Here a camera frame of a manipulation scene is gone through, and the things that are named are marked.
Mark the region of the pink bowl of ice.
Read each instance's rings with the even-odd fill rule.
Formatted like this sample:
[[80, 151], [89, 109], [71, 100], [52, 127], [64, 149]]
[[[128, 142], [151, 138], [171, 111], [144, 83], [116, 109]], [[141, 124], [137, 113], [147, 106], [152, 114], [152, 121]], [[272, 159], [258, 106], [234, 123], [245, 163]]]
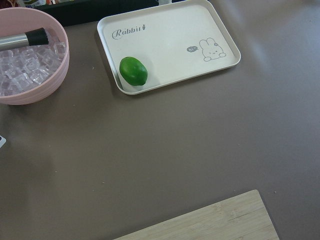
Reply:
[[56, 72], [44, 83], [25, 92], [1, 96], [0, 103], [4, 105], [27, 105], [43, 100], [54, 93], [63, 83], [70, 62], [69, 40], [64, 27], [51, 15], [34, 8], [10, 7], [0, 10], [0, 36], [10, 36], [45, 28], [51, 35], [65, 43], [65, 56]]

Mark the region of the green lime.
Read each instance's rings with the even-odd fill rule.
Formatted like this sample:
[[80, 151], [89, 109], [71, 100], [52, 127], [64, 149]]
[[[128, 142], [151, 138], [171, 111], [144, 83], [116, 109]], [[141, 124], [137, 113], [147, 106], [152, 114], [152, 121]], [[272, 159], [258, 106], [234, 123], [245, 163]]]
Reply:
[[123, 79], [132, 86], [143, 86], [147, 82], [146, 67], [134, 57], [124, 57], [120, 61], [119, 71]]

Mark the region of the cream rabbit tray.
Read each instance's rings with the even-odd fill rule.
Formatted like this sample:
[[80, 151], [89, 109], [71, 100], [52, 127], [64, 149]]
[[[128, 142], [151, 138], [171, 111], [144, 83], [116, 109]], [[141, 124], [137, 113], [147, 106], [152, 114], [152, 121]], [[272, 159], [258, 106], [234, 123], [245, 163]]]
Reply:
[[[97, 31], [118, 89], [137, 95], [233, 67], [241, 53], [207, 0], [185, 0], [102, 18]], [[147, 69], [133, 86], [120, 74], [125, 57]]]

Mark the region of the bamboo cutting board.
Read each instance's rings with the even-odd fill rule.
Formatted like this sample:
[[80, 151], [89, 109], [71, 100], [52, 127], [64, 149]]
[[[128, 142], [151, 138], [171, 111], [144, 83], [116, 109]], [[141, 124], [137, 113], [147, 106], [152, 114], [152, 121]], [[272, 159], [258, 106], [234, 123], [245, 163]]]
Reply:
[[121, 237], [123, 240], [277, 240], [258, 190], [251, 190]]

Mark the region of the black long bar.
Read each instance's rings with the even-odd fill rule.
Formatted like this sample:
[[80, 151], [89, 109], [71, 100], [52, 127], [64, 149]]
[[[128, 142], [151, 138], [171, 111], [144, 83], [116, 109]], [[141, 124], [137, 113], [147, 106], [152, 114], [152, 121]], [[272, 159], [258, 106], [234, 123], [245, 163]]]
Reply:
[[51, 15], [62, 26], [67, 27], [158, 5], [157, 0], [71, 0], [37, 6], [36, 9]]

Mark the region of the steel muddler black tip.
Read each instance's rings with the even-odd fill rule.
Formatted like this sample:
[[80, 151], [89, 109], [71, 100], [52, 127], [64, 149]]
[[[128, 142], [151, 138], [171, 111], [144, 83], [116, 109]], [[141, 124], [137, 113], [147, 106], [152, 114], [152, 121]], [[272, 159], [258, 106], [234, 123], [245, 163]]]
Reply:
[[38, 28], [24, 33], [2, 36], [0, 51], [24, 48], [28, 46], [48, 45], [49, 39], [46, 30]]

